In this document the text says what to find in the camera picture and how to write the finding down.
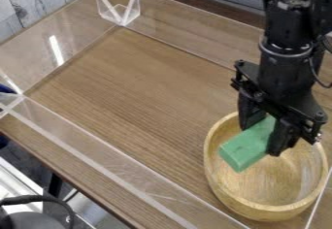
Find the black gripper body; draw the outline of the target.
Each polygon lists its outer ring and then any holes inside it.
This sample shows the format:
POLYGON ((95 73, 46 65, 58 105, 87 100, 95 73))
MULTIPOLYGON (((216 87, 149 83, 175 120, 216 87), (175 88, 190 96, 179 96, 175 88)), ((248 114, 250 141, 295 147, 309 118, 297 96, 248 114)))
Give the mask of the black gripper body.
POLYGON ((308 45, 300 49, 274 49, 260 45, 260 50, 260 64, 234 62, 230 85, 238 93, 249 94, 274 122, 281 118, 289 120, 300 129, 300 139, 315 144, 328 120, 312 95, 324 48, 308 45))

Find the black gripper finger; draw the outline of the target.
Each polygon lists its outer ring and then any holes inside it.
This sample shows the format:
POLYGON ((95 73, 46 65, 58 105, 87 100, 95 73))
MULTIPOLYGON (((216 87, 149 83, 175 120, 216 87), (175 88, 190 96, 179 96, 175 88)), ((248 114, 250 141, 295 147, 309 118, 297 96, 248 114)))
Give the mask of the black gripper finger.
POLYGON ((258 107, 254 99, 245 91, 238 93, 237 109, 240 128, 242 130, 250 128, 266 117, 266 112, 258 107))
POLYGON ((278 156, 284 150, 296 145, 299 139, 299 127, 285 118, 278 119, 269 134, 268 154, 278 156))

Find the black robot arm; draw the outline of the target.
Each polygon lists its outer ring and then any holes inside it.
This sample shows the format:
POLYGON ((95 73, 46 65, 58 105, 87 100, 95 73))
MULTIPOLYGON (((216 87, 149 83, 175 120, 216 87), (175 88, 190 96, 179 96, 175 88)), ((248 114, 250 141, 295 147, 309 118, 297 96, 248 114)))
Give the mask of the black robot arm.
POLYGON ((319 79, 332 0, 264 0, 264 9, 260 62, 234 62, 230 85, 238 91, 240 128, 250 128, 269 115, 274 118, 266 153, 277 156, 300 140, 315 144, 328 120, 312 87, 332 88, 332 82, 319 79))

